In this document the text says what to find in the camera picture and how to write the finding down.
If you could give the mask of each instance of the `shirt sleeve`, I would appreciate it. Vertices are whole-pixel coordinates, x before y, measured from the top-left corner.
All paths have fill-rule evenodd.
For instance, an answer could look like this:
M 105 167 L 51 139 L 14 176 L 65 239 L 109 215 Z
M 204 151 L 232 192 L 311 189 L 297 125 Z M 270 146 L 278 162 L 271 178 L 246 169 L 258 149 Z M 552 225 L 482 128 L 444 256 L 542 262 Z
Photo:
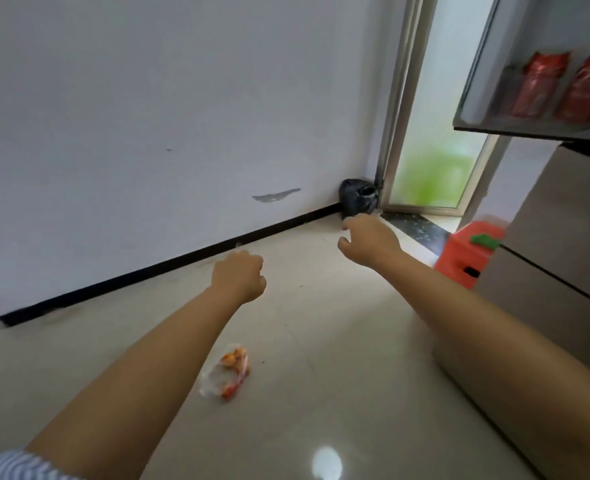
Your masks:
M 64 475 L 39 456 L 24 451 L 0 453 L 0 480 L 80 480 Z

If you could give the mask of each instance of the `orange stool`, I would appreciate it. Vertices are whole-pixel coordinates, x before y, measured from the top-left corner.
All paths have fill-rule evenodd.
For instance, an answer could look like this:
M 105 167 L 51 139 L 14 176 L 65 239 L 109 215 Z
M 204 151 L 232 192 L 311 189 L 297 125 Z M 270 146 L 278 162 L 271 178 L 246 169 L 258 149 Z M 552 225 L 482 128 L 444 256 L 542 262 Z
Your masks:
M 493 250 L 473 244 L 471 236 L 488 234 L 493 239 L 503 239 L 504 229 L 488 222 L 475 221 L 451 234 L 435 269 L 456 283 L 473 289 L 479 274 L 493 255 Z

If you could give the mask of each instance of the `beverage can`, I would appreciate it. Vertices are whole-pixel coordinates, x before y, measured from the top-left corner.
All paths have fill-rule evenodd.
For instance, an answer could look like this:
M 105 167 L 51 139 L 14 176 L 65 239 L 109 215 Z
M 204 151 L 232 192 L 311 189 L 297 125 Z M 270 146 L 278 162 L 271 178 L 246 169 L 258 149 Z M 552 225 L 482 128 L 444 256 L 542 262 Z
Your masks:
M 576 124 L 590 122 L 590 56 L 563 95 L 555 110 L 555 118 Z
M 570 52 L 535 52 L 524 66 L 523 81 L 513 104 L 515 118 L 539 118 L 568 67 Z

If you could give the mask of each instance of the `dark marble threshold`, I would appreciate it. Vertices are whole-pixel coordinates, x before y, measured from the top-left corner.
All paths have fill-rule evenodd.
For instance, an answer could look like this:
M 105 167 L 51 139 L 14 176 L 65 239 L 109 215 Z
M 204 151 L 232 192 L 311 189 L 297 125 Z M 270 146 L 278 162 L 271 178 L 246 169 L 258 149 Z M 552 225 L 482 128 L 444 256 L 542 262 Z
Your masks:
M 439 256 L 451 233 L 419 214 L 393 214 L 385 212 L 382 217 L 423 247 Z

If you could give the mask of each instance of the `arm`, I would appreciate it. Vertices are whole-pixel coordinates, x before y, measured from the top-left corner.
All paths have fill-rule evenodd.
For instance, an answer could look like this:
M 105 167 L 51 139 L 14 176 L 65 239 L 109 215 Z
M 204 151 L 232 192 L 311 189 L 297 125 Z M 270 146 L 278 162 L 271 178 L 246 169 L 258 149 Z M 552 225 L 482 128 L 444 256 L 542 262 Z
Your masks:
M 139 478 L 228 320 L 264 292 L 261 268 L 246 251 L 216 263 L 209 288 L 131 346 L 26 450 L 70 475 Z
M 382 275 L 471 371 L 555 477 L 590 478 L 590 370 L 484 298 L 403 252 L 382 221 L 344 222 L 339 249 Z

